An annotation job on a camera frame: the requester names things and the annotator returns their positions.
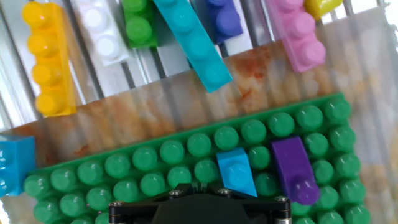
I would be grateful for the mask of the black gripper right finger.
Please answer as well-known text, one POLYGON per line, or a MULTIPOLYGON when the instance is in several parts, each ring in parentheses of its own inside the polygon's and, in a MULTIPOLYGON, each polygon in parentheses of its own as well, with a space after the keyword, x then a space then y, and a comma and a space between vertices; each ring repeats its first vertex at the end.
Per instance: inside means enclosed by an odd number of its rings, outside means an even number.
POLYGON ((286 197, 257 198, 216 183, 208 185, 215 198, 208 208, 208 217, 215 223, 291 224, 291 202, 286 197))

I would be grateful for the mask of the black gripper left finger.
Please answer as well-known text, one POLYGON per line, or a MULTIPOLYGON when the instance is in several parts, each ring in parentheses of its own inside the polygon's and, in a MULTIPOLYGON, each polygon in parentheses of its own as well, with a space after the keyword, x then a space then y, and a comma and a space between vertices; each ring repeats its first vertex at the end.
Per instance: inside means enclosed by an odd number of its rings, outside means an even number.
POLYGON ((110 224, 158 223, 155 214, 165 202, 193 194, 192 184, 178 184, 176 188, 140 202, 115 201, 109 204, 110 224))

